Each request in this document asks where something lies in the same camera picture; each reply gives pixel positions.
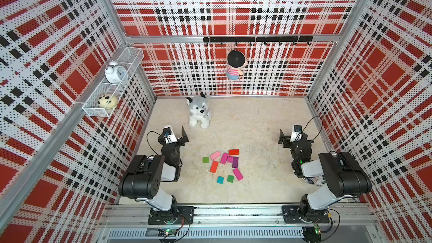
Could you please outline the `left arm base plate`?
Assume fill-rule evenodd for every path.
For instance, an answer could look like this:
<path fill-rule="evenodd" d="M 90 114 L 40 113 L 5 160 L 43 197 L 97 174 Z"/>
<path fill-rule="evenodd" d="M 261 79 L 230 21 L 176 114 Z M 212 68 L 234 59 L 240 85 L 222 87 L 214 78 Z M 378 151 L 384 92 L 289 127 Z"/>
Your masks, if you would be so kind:
<path fill-rule="evenodd" d="M 151 208 L 147 223 L 149 225 L 181 225 L 192 224 L 195 207 L 180 206 L 169 211 L 157 211 Z"/>

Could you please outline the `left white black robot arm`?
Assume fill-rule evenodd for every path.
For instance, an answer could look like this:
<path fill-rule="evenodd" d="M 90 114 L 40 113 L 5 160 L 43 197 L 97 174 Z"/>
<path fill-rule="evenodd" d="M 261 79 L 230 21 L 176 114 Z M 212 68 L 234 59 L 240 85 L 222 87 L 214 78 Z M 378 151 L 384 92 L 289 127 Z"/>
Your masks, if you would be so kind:
<path fill-rule="evenodd" d="M 165 192 L 162 182 L 177 182 L 180 178 L 183 161 L 180 147 L 189 142 L 185 129 L 181 137 L 176 137 L 171 126 L 165 126 L 158 135 L 161 152 L 154 155 L 136 155 L 123 174 L 118 192 L 121 197 L 147 203 L 155 212 L 169 217 L 178 216 L 177 200 Z"/>

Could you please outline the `purple block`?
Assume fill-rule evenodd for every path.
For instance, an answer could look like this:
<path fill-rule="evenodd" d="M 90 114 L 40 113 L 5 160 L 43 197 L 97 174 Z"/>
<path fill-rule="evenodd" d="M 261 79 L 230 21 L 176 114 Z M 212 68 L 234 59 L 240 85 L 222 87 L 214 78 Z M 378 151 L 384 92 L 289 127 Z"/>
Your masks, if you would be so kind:
<path fill-rule="evenodd" d="M 239 163 L 239 158 L 234 156 L 232 159 L 232 167 L 234 169 L 238 168 L 238 163 Z"/>

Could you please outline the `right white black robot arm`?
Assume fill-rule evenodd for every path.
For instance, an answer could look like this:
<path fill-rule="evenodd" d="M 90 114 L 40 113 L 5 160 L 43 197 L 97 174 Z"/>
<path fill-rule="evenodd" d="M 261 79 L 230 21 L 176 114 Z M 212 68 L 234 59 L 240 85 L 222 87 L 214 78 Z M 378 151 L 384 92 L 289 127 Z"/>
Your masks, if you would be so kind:
<path fill-rule="evenodd" d="M 313 140 L 301 131 L 300 125 L 294 126 L 291 135 L 280 131 L 278 144 L 290 150 L 291 167 L 298 178 L 324 180 L 317 191 L 302 196 L 298 213 L 303 220 L 310 221 L 329 206 L 345 198 L 357 198 L 372 189 L 369 176 L 348 152 L 319 153 L 318 159 L 312 160 Z"/>

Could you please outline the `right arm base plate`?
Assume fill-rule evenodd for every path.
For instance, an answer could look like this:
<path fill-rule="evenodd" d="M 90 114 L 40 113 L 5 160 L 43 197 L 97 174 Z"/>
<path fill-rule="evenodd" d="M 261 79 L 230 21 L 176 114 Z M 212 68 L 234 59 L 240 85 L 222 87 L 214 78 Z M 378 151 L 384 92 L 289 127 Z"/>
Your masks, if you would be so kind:
<path fill-rule="evenodd" d="M 300 208 L 300 205 L 285 205 L 282 206 L 282 216 L 286 224 L 295 223 L 318 223 L 318 224 L 328 224 L 330 223 L 330 218 L 328 216 L 327 210 L 313 210 L 305 207 Z"/>

